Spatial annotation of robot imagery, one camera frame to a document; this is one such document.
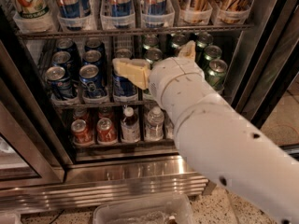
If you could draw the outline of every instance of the open refrigerator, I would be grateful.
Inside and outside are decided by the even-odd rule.
[[[158,35],[163,49],[172,34],[209,32],[229,64],[222,96],[261,128],[298,72],[298,0],[251,0],[244,23],[223,24],[210,13],[205,14],[203,23],[193,25],[180,19],[178,0],[167,1],[167,26],[145,27],[148,17],[141,12],[143,1],[133,0],[134,16],[128,20],[129,28],[116,29],[107,11],[107,0],[90,0],[93,13],[89,19],[72,21],[84,27],[74,32],[67,30],[71,24],[59,16],[54,1],[49,0],[53,24],[49,31],[35,33],[23,30],[30,25],[20,25],[9,0],[0,0],[0,155],[12,167],[7,161],[1,166],[1,211],[32,213],[119,203],[152,193],[207,195],[215,188],[179,156],[165,130],[162,140],[145,140],[143,114],[155,103],[145,99],[141,90],[136,100],[115,102],[111,60],[117,48],[127,48],[135,58],[142,58],[143,35]],[[208,9],[212,8],[217,9],[211,2]],[[90,37],[105,43],[108,101],[53,100],[45,73],[57,39],[71,38],[82,56]],[[133,105],[139,115],[141,140],[137,143],[121,141],[124,105]],[[118,142],[111,146],[96,142],[87,147],[74,145],[70,132],[73,110],[88,108],[96,120],[97,109],[105,106],[113,107],[117,117]],[[282,148],[295,158],[299,154],[295,145]]]

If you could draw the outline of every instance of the metal shelf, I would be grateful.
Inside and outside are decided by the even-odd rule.
[[[182,26],[166,28],[133,28],[130,30],[95,30],[84,32],[57,32],[57,33],[36,33],[36,34],[17,34],[21,39],[38,40],[38,39],[57,39],[57,38],[82,38],[82,37],[108,37],[117,35],[143,35],[143,34],[175,34],[175,33],[197,33],[198,31],[206,32],[230,32],[245,31],[254,27],[253,23],[241,25],[205,25],[205,26]]]

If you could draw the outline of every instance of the bottle label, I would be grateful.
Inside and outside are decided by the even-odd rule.
[[[137,142],[140,140],[140,129],[139,129],[139,121],[137,121],[133,125],[126,125],[125,123],[121,123],[121,130],[123,140],[125,142]]]
[[[152,125],[146,122],[146,139],[160,140],[163,138],[163,124]]]

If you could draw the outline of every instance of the robotic arm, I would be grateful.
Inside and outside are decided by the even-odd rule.
[[[299,223],[299,163],[237,114],[194,61],[156,63],[149,91],[175,124],[175,145],[195,171],[278,224]]]

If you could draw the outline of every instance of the screw hole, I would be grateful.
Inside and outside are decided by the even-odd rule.
[[[226,179],[225,179],[224,176],[221,176],[221,177],[219,178],[219,180],[220,180],[220,182],[223,184],[223,186],[226,186],[226,185],[227,185],[227,181],[226,181]]]
[[[254,138],[254,139],[257,139],[257,138],[259,138],[259,137],[261,137],[259,134],[257,134],[257,133],[253,133],[252,134],[252,137]]]
[[[282,220],[281,224],[291,224],[291,222],[289,220]]]

